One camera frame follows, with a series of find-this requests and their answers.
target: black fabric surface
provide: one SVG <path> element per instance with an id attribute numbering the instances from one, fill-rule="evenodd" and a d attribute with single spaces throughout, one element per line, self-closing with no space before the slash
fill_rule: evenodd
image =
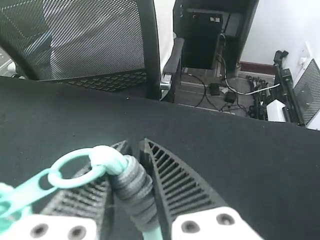
<path id="1" fill-rule="evenodd" d="M 266 240 L 320 238 L 319 132 L 75 86 L 0 78 L 0 182 L 17 186 L 75 149 L 125 139 L 138 147 L 143 138 L 193 167 Z M 141 238 L 115 208 L 113 239 Z"/>

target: black computer case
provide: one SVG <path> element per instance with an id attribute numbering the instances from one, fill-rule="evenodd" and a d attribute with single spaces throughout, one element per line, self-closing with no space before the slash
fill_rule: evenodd
<path id="1" fill-rule="evenodd" d="M 184 49 L 182 65 L 186 68 L 212 69 L 223 28 L 219 13 L 187 9 L 182 17 Z"/>

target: white cable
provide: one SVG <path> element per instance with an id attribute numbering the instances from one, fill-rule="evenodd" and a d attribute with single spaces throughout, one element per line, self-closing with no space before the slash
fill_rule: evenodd
<path id="1" fill-rule="evenodd" d="M 226 61 L 225 61 L 225 59 L 224 59 L 221 55 L 217 54 L 217 56 L 219 56 L 219 57 L 222 59 L 222 61 L 223 61 L 223 64 L 224 64 L 224 76 L 226 76 L 226 75 L 227 75 Z M 228 86 L 228 88 L 229 88 L 231 91 L 235 92 L 236 94 L 244 95 L 244 96 L 249 96 L 249 95 L 257 94 L 257 93 L 260 93 L 260 92 L 263 92 L 263 91 L 266 91 L 266 90 L 269 90 L 269 89 L 274 89 L 274 88 L 277 88 L 277 87 L 280 86 L 280 83 L 279 83 L 279 84 L 277 84 L 277 85 L 270 86 L 270 87 L 266 87 L 266 88 L 263 88 L 263 89 L 259 89 L 259 90 L 257 90 L 257 91 L 248 92 L 248 93 L 243 93 L 243 92 L 238 92 L 236 89 L 234 89 L 233 87 L 231 87 L 231 86 L 229 85 L 228 80 L 227 80 L 226 77 L 224 78 L 224 80 L 225 80 L 226 85 Z"/>
<path id="2" fill-rule="evenodd" d="M 220 35 L 224 38 L 224 48 L 226 48 L 226 45 L 227 45 L 226 35 L 224 35 L 223 33 L 220 33 Z"/>

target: power adapter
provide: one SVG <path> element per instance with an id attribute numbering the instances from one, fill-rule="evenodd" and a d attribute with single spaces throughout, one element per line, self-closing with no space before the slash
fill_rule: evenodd
<path id="1" fill-rule="evenodd" d="M 224 101 L 233 104 L 237 100 L 237 94 L 233 91 L 228 91 L 225 95 Z"/>
<path id="2" fill-rule="evenodd" d="M 211 96 L 220 96 L 220 85 L 218 83 L 210 83 L 209 90 Z"/>

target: mesh chair back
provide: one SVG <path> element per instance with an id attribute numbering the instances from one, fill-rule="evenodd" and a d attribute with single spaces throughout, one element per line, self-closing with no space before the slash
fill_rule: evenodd
<path id="1" fill-rule="evenodd" d="M 34 80 L 143 70 L 138 5 L 135 0 L 1 0 L 0 44 Z"/>

